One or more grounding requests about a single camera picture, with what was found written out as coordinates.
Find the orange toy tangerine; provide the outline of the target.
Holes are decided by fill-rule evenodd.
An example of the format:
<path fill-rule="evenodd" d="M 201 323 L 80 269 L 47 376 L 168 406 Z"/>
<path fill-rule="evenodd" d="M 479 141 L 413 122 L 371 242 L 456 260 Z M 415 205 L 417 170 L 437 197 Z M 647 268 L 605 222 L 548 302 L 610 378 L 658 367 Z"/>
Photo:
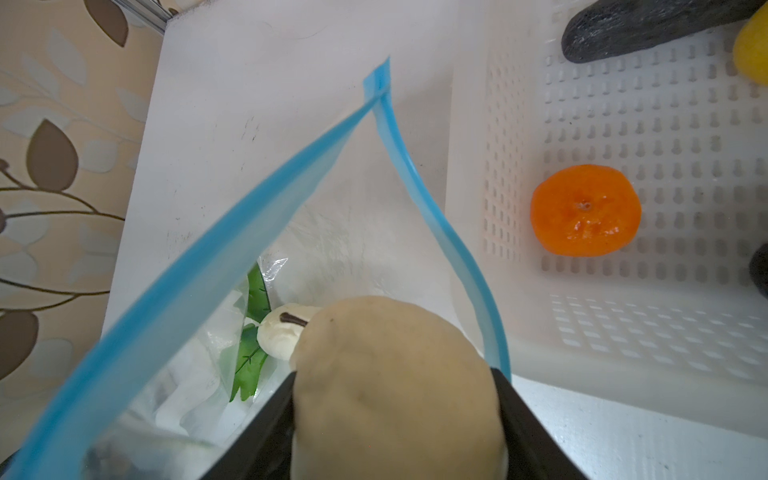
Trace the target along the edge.
<path fill-rule="evenodd" d="M 642 204 L 619 170 L 594 164 L 560 170 L 534 190 L 533 233 L 548 252 L 598 257 L 628 245 L 642 219 Z"/>

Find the beige toy potato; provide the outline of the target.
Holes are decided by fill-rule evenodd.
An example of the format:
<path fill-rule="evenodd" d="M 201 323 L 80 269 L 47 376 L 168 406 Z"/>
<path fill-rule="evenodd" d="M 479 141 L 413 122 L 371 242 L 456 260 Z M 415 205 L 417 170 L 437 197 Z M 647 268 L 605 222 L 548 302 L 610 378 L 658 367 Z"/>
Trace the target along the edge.
<path fill-rule="evenodd" d="M 454 325 L 367 296 L 321 309 L 295 371 L 294 479 L 502 479 L 508 453 L 491 369 Z"/>

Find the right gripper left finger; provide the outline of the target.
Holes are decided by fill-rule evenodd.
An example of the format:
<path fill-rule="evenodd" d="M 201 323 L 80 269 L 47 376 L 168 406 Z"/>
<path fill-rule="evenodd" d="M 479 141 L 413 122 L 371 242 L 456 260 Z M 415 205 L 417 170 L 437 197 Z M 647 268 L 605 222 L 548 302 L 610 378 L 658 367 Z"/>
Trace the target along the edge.
<path fill-rule="evenodd" d="M 295 431 L 290 373 L 203 480 L 289 480 Z"/>

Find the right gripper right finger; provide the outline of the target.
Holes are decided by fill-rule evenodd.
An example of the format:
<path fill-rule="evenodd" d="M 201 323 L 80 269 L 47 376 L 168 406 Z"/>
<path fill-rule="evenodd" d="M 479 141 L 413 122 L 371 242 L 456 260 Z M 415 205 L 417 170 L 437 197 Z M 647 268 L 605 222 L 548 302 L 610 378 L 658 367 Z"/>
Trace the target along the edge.
<path fill-rule="evenodd" d="M 564 453 L 511 383 L 491 369 L 507 447 L 508 480 L 587 480 Z"/>

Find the clear zip bag blue zipper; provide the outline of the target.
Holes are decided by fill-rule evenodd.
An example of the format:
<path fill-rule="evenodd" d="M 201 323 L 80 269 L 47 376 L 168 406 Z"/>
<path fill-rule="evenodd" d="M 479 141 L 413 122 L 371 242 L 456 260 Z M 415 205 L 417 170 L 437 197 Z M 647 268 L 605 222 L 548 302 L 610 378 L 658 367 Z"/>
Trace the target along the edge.
<path fill-rule="evenodd" d="M 399 131 L 391 71 L 364 80 L 364 100 L 262 180 L 205 232 L 119 318 L 1 469 L 5 479 L 232 479 L 256 457 L 244 436 L 281 394 L 284 360 L 257 337 L 265 317 L 305 288 L 317 305 L 381 290 L 404 255 L 376 260 L 321 252 L 314 220 L 323 183 L 359 185 L 338 163 L 367 116 L 399 180 L 462 284 L 483 355 L 502 374 L 509 351 L 491 290 L 472 254 L 427 191 Z"/>

